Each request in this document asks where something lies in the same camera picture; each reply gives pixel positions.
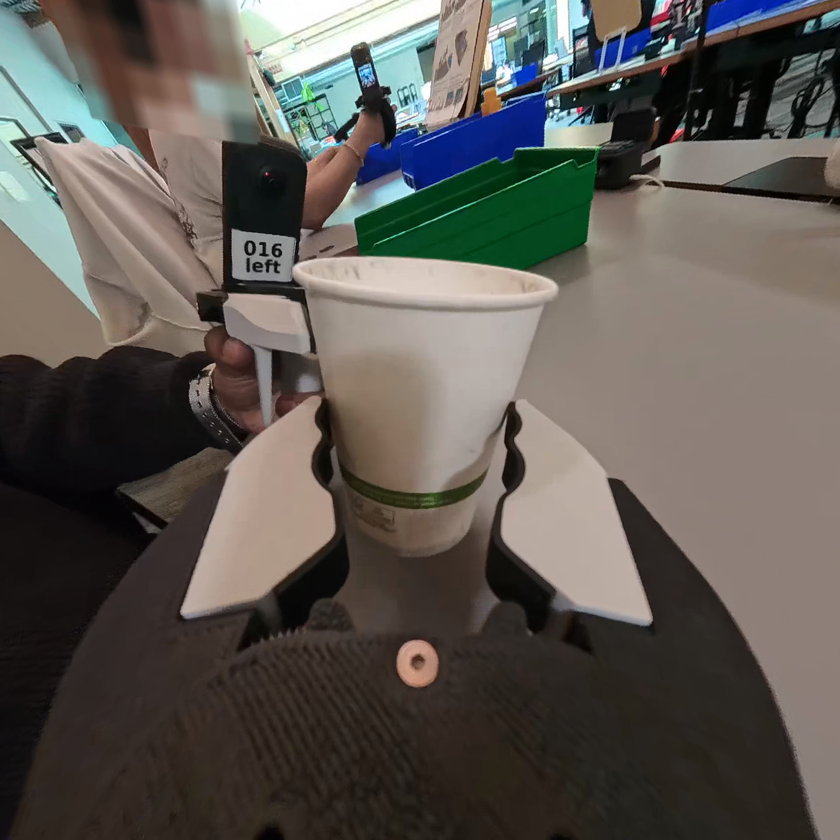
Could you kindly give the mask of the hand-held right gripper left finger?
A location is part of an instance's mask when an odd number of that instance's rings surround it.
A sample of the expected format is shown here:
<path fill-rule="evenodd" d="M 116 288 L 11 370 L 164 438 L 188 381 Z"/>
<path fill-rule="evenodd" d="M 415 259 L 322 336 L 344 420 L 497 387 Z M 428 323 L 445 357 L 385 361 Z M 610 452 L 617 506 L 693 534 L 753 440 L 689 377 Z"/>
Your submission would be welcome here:
<path fill-rule="evenodd" d="M 186 588 L 186 621 L 244 614 L 244 640 L 293 632 L 350 572 L 330 485 L 329 406 L 311 396 L 259 434 L 227 467 Z"/>

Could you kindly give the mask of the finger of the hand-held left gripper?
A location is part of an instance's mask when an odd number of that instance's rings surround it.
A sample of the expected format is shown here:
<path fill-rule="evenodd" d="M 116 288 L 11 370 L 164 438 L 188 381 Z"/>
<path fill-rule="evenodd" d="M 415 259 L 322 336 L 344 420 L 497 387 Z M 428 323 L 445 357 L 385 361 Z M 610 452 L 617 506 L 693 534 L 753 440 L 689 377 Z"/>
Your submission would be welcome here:
<path fill-rule="evenodd" d="M 279 295 L 233 293 L 224 303 L 227 333 L 255 356 L 264 425 L 275 416 L 275 394 L 317 391 L 317 355 L 304 301 Z"/>

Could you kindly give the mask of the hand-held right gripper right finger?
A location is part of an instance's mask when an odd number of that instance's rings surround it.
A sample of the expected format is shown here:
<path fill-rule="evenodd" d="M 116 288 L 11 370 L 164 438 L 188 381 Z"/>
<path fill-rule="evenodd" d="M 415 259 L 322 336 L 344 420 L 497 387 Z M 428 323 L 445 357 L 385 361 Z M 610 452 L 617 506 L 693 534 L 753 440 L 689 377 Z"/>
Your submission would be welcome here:
<path fill-rule="evenodd" d="M 528 630 L 589 615 L 650 628 L 654 617 L 604 468 L 526 400 L 509 404 L 487 583 Z"/>

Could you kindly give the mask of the person's left hand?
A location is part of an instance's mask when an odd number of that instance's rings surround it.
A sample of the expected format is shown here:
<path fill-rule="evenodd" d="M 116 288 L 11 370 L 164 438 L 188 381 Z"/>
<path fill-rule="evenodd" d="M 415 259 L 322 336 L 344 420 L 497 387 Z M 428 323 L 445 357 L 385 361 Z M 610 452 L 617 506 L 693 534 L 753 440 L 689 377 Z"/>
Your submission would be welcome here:
<path fill-rule="evenodd" d="M 247 344 L 230 337 L 221 325 L 205 334 L 204 343 L 215 363 L 212 379 L 217 404 L 247 433 L 262 432 L 266 424 L 259 400 L 254 352 Z M 271 361 L 273 419 L 283 417 L 311 396 L 323 395 L 314 359 L 275 351 Z"/>

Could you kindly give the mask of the silver mesh wristwatch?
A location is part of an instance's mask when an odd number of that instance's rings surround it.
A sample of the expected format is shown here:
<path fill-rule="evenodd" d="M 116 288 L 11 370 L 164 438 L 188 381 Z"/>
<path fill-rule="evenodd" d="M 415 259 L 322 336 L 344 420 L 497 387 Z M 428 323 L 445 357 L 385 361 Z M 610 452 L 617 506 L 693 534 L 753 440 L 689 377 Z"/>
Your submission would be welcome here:
<path fill-rule="evenodd" d="M 219 401 L 214 387 L 215 363 L 204 367 L 188 385 L 188 402 L 194 417 L 213 439 L 217 448 L 237 455 L 250 432 L 230 415 Z"/>

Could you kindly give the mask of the blue plastic bin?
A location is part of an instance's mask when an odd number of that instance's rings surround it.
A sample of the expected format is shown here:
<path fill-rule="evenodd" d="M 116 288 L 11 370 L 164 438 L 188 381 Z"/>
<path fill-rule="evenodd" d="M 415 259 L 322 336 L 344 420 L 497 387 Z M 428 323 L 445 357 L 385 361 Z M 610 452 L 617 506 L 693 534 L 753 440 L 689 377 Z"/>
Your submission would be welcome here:
<path fill-rule="evenodd" d="M 402 147 L 404 144 L 416 140 L 417 128 L 405 129 L 398 132 L 387 147 L 379 143 L 373 144 L 364 157 L 355 183 L 357 186 L 372 182 L 385 175 L 402 169 Z"/>
<path fill-rule="evenodd" d="M 532 93 L 407 141 L 401 150 L 404 183 L 422 190 L 488 161 L 508 161 L 517 149 L 543 147 L 545 102 L 543 92 Z"/>

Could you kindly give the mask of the green plastic bin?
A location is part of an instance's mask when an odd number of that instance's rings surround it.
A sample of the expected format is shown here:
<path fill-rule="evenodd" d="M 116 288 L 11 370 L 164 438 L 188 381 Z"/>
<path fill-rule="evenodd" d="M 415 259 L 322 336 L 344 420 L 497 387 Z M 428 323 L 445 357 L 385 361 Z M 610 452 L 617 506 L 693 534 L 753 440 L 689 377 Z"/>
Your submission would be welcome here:
<path fill-rule="evenodd" d="M 361 256 L 445 259 L 526 270 L 583 246 L 600 148 L 527 148 L 369 213 Z"/>

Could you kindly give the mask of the person's dark clothing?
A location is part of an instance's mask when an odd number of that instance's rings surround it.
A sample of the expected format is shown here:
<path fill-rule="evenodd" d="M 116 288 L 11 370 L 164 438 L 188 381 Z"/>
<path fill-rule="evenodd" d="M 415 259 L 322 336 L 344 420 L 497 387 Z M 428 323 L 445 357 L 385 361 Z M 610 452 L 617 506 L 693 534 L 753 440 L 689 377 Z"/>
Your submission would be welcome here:
<path fill-rule="evenodd" d="M 115 491 L 1 493 L 1 828 L 18 808 L 56 689 L 149 536 Z"/>

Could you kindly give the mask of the wooden document stand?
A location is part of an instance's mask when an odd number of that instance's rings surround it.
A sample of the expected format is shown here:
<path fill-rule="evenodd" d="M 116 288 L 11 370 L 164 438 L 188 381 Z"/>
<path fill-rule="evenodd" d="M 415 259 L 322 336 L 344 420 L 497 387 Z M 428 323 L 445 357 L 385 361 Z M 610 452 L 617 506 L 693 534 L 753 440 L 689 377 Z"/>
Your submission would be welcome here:
<path fill-rule="evenodd" d="M 433 132 L 470 116 L 480 94 L 491 1 L 443 1 L 423 121 Z"/>

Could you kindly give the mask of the black power box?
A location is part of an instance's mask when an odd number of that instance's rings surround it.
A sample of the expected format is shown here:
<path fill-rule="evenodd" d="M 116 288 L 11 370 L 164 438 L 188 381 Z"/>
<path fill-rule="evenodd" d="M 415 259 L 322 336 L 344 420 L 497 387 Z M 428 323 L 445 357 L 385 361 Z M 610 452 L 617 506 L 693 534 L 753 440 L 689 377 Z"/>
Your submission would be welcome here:
<path fill-rule="evenodd" d="M 607 141 L 598 152 L 594 187 L 597 191 L 623 189 L 636 175 L 649 175 L 659 165 L 660 155 L 646 142 Z"/>

